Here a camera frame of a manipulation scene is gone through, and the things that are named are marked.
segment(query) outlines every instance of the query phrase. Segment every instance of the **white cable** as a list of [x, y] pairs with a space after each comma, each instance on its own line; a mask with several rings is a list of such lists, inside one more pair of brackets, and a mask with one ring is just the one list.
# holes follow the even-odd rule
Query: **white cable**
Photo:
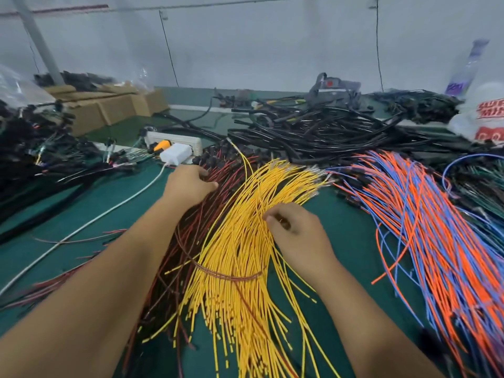
[[140, 195], [142, 192], [144, 192], [146, 189], [148, 189], [152, 184], [154, 184], [154, 182], [160, 178], [161, 174], [163, 173], [163, 170], [164, 168], [166, 167], [166, 164], [163, 165], [163, 167], [161, 168], [161, 171], [159, 172], [159, 174], [149, 183], [147, 184], [144, 188], [142, 188], [140, 191], [138, 191], [136, 194], [134, 194], [133, 196], [130, 196], [128, 197], [125, 201], [113, 206], [112, 208], [106, 210], [104, 213], [102, 213], [101, 215], [98, 215], [97, 217], [95, 217], [93, 220], [85, 223], [82, 227], [76, 229], [74, 232], [72, 232], [70, 235], [66, 236], [63, 240], [61, 240], [59, 243], [55, 244], [53, 247], [49, 248], [46, 252], [44, 252], [43, 254], [41, 254], [37, 259], [35, 259], [28, 267], [24, 268], [21, 272], [19, 272], [16, 277], [14, 277], [12, 280], [10, 280], [7, 285], [5, 285], [2, 290], [0, 290], [0, 297], [2, 297], [4, 295], [5, 292], [7, 292], [11, 286], [13, 286], [17, 280], [19, 280], [22, 276], [24, 276], [26, 274], [26, 272], [28, 272], [30, 269], [32, 269], [35, 265], [37, 265], [41, 260], [43, 260], [48, 254], [50, 254], [52, 251], [54, 251], [56, 248], [58, 248], [64, 241], [67, 241], [68, 239], [70, 239], [72, 236], [78, 234], [80, 231], [82, 231], [84, 228], [90, 226], [91, 224], [93, 224], [95, 221], [101, 219], [102, 217], [104, 217], [105, 215], [109, 214], [110, 212], [112, 212], [114, 209], [116, 208], [119, 208], [120, 206], [122, 206], [123, 204], [126, 204], [127, 202], [129, 202], [131, 199], [137, 197], [138, 195]]

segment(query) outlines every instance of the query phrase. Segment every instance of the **person's left hand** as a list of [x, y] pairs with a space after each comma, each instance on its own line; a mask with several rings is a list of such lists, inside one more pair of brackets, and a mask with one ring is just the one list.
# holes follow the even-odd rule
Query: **person's left hand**
[[200, 176], [207, 176], [208, 171], [196, 165], [181, 164], [168, 176], [163, 198], [175, 199], [187, 208], [201, 203], [219, 184], [202, 181]]

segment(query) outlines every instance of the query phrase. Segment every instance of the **red logo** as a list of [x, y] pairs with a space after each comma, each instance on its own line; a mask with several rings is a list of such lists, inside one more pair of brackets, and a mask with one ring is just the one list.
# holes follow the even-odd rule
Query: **red logo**
[[504, 98], [480, 103], [476, 111], [477, 119], [504, 118]]
[[496, 128], [480, 127], [474, 139], [482, 141], [492, 139], [494, 142], [503, 141], [504, 127], [496, 127]]

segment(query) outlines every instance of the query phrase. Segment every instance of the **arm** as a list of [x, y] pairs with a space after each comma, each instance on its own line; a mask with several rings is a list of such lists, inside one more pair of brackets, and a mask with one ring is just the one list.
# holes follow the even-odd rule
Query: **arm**
[[264, 219], [285, 260], [324, 302], [357, 378], [443, 377], [338, 262], [317, 216], [290, 203]]
[[179, 166], [126, 233], [0, 339], [2, 377], [112, 376], [175, 226], [217, 183]]

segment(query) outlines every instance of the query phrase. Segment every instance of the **white charger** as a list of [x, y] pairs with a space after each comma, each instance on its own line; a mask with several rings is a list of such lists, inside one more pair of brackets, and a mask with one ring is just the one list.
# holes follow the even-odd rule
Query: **white charger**
[[174, 143], [166, 150], [159, 154], [161, 161], [169, 166], [178, 166], [184, 160], [192, 155], [192, 148], [190, 145], [183, 145], [182, 143]]

